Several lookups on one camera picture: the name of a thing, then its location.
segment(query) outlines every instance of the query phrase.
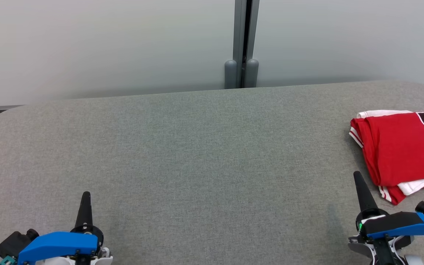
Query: folded red jersey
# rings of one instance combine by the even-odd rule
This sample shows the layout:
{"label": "folded red jersey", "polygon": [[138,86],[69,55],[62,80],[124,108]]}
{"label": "folded red jersey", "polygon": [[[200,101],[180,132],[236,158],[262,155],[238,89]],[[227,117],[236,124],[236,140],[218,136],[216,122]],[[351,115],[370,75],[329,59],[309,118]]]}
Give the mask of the folded red jersey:
{"label": "folded red jersey", "polygon": [[351,126],[364,143],[374,184],[392,187],[424,179],[424,112],[353,119]]}

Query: folded clothing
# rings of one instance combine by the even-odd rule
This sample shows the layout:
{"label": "folded clothing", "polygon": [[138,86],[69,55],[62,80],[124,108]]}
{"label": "folded clothing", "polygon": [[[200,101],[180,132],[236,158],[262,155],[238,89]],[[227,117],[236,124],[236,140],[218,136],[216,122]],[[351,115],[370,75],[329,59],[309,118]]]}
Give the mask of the folded clothing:
{"label": "folded clothing", "polygon": [[367,117],[351,121],[350,135],[363,147],[372,181],[381,186],[382,196],[398,204],[424,188],[424,112],[383,112],[388,115],[360,113]]}

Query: white panel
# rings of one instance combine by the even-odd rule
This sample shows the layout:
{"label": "white panel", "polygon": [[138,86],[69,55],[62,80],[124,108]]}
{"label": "white panel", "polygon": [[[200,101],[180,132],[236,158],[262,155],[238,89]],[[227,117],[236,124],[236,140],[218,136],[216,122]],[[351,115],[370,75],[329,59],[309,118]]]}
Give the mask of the white panel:
{"label": "white panel", "polygon": [[234,0],[0,0],[0,105],[222,89]]}
{"label": "white panel", "polygon": [[261,0],[257,86],[424,83],[424,1]]}

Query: gray fabric surface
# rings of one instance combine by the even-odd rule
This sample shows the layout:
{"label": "gray fabric surface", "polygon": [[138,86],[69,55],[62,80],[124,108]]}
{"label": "gray fabric surface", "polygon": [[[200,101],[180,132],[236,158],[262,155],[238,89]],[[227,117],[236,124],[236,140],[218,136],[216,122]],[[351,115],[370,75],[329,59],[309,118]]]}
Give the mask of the gray fabric surface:
{"label": "gray fabric surface", "polygon": [[[70,230],[83,191],[115,264],[351,264],[367,176],[350,119],[424,110],[424,86],[356,82],[76,99],[0,114],[0,242]],[[424,190],[391,213],[413,211]],[[424,238],[404,249],[424,259]]]}

